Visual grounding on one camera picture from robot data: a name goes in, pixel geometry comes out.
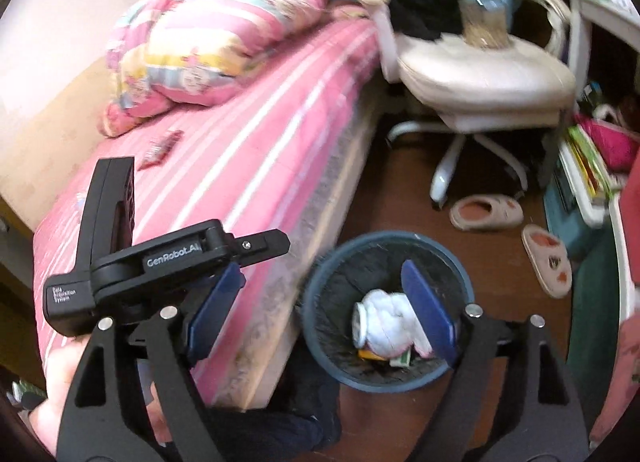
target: white chair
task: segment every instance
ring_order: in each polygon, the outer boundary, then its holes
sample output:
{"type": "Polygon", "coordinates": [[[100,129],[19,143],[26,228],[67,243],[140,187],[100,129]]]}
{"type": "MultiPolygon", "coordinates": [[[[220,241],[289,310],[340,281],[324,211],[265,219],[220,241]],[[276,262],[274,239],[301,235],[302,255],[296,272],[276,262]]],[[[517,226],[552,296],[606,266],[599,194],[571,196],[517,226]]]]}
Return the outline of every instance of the white chair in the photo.
{"type": "Polygon", "coordinates": [[[547,10],[552,35],[542,49],[511,36],[507,50],[481,50],[466,45],[462,37],[443,34],[434,42],[394,34],[389,21],[389,0],[360,0],[378,28],[381,64],[388,82],[402,82],[422,105],[437,111],[440,121],[409,121],[394,126],[393,142],[412,132],[455,133],[431,181],[431,199],[442,209],[449,183],[467,137],[503,159],[527,190],[526,170],[509,151],[483,133],[520,128],[556,128],[546,142],[545,162],[538,181],[550,179],[558,156],[565,112],[574,103],[575,79],[558,60],[564,48],[564,29],[570,10],[562,0],[532,0],[547,10]]]}

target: book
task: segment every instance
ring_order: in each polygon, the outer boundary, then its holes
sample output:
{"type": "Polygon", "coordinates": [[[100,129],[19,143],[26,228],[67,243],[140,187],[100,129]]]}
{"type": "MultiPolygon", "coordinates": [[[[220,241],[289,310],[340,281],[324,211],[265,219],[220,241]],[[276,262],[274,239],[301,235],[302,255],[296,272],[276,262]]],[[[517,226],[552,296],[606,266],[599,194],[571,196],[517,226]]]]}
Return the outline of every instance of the book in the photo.
{"type": "Polygon", "coordinates": [[[591,204],[595,206],[605,205],[605,203],[607,202],[607,195],[602,186],[598,184],[598,181],[593,174],[593,171],[591,171],[586,158],[582,155],[572,139],[568,138],[566,140],[566,143],[569,151],[571,152],[571,155],[574,158],[575,164],[580,171],[580,177],[582,178],[584,190],[587,191],[591,204]]]}
{"type": "Polygon", "coordinates": [[[593,194],[596,196],[598,203],[600,196],[598,187],[602,188],[606,199],[611,199],[613,194],[622,191],[628,180],[628,175],[609,171],[597,146],[582,127],[569,128],[566,142],[570,145],[574,156],[578,154],[582,158],[582,166],[585,168],[585,174],[591,179],[593,194]]]}

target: trash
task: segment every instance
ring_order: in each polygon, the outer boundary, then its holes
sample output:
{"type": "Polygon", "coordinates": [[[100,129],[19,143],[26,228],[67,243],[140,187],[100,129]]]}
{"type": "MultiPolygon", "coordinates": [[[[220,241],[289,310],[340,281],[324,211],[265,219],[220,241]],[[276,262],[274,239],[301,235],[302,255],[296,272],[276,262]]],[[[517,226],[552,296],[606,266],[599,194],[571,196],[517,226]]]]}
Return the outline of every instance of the trash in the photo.
{"type": "Polygon", "coordinates": [[[371,350],[365,350],[365,349],[358,350],[358,357],[360,359],[366,359],[369,361],[383,361],[383,362],[388,361],[384,357],[375,355],[371,350]]]}
{"type": "Polygon", "coordinates": [[[184,131],[180,129],[168,130],[160,140],[152,142],[151,148],[145,153],[145,157],[138,166],[138,171],[157,166],[164,162],[169,152],[174,148],[178,140],[182,138],[184,131]]]}
{"type": "Polygon", "coordinates": [[[394,359],[389,359],[389,365],[394,368],[408,368],[411,365],[411,348],[394,359]]]}
{"type": "Polygon", "coordinates": [[[413,345],[422,357],[433,351],[414,309],[401,292],[368,292],[353,306],[351,332],[356,348],[364,347],[383,359],[400,357],[413,345]]]}

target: chair caster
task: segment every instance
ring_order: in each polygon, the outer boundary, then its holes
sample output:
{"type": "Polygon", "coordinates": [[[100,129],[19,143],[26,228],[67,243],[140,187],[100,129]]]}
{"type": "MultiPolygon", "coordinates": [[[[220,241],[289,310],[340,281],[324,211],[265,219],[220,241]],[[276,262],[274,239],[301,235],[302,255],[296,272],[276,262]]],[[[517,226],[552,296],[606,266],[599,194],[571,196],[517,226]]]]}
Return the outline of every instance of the chair caster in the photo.
{"type": "Polygon", "coordinates": [[[431,207],[434,211],[441,211],[444,209],[444,205],[447,203],[447,197],[443,197],[440,200],[431,200],[431,207]]]}

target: snack wrapper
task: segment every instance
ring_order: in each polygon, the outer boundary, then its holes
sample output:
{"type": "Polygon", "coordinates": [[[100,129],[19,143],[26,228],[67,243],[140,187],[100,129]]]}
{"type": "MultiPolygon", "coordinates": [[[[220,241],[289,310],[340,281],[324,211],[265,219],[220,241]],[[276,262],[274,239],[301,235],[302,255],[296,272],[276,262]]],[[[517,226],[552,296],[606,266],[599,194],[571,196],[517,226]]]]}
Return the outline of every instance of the snack wrapper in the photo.
{"type": "Polygon", "coordinates": [[[159,140],[151,143],[151,148],[145,153],[142,162],[138,166],[138,171],[152,166],[160,165],[169,155],[176,143],[182,138],[184,131],[180,129],[170,129],[159,140]]]}

